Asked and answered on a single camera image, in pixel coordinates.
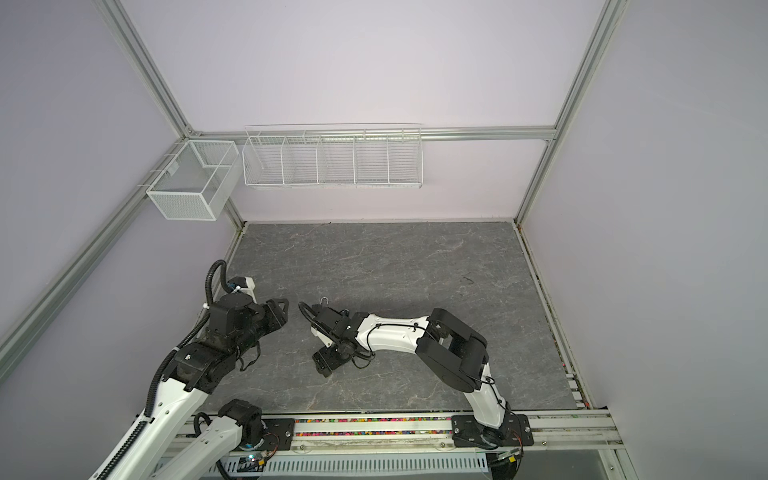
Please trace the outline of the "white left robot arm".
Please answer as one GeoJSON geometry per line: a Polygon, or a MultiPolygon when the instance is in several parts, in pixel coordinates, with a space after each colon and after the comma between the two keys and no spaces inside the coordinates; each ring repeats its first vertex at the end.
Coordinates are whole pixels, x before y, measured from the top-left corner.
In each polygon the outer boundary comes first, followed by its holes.
{"type": "Polygon", "coordinates": [[[236,448],[267,445],[269,431],[259,407],[233,400],[162,469],[162,455],[187,419],[234,369],[245,370],[242,356],[259,348],[262,337],[283,327],[289,302],[258,304],[245,291],[209,300],[190,334],[166,356],[150,383],[143,411],[97,468],[96,479],[197,479],[236,448]]]}

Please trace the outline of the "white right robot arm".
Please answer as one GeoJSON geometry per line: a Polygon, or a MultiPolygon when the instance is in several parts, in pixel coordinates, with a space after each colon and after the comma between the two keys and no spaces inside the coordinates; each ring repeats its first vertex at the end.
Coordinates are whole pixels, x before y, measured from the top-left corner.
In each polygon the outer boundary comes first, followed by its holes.
{"type": "Polygon", "coordinates": [[[472,407],[469,425],[453,428],[456,445],[490,450],[507,441],[523,444],[512,423],[514,412],[491,375],[487,340],[449,311],[435,308],[427,316],[395,319],[305,302],[299,311],[323,343],[312,359],[324,377],[348,363],[365,369],[380,352],[413,354],[472,407]]]}

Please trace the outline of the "white mesh box basket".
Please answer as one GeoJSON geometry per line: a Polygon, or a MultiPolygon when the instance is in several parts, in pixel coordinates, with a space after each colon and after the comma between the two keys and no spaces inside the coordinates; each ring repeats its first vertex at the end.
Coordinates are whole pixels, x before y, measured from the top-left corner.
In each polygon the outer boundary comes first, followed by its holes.
{"type": "Polygon", "coordinates": [[[148,186],[147,195],[167,220],[215,221],[242,172],[235,142],[188,140],[148,186]]]}

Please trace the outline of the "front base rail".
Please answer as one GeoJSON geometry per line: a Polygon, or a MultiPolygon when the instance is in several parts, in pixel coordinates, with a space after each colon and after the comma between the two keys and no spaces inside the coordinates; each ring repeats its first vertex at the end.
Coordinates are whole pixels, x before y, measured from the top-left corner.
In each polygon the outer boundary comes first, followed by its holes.
{"type": "Polygon", "coordinates": [[[606,410],[528,411],[509,415],[501,441],[461,412],[296,415],[228,414],[196,420],[165,409],[139,419],[96,479],[198,479],[224,464],[247,474],[411,473],[519,466],[528,452],[590,450],[610,479],[637,472],[606,410]]]}

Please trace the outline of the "aluminium frame rails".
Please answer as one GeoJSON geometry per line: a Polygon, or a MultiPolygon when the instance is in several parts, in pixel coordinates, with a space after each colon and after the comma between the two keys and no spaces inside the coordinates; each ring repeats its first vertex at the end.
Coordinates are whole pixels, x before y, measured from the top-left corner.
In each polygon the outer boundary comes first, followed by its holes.
{"type": "MultiPolygon", "coordinates": [[[[355,124],[347,129],[313,129],[312,133],[322,139],[330,140],[344,138],[381,140],[398,137],[402,133],[418,133],[424,141],[542,140],[547,146],[526,190],[520,210],[515,216],[516,219],[521,220],[532,205],[534,195],[542,183],[544,171],[553,158],[555,144],[565,135],[577,105],[597,71],[598,64],[626,6],[624,1],[604,3],[563,108],[552,126],[424,128],[415,124],[355,124]]],[[[155,168],[146,175],[142,184],[134,189],[79,253],[48,283],[16,325],[3,335],[1,342],[1,378],[3,380],[7,380],[12,375],[62,309],[148,204],[149,185],[159,179],[161,170],[170,164],[172,156],[193,141],[247,140],[252,131],[250,128],[242,133],[195,131],[184,119],[179,105],[173,100],[170,90],[153,63],[123,4],[119,1],[98,1],[95,8],[124,50],[130,63],[137,69],[161,111],[180,136],[160,158],[155,168]]]]}

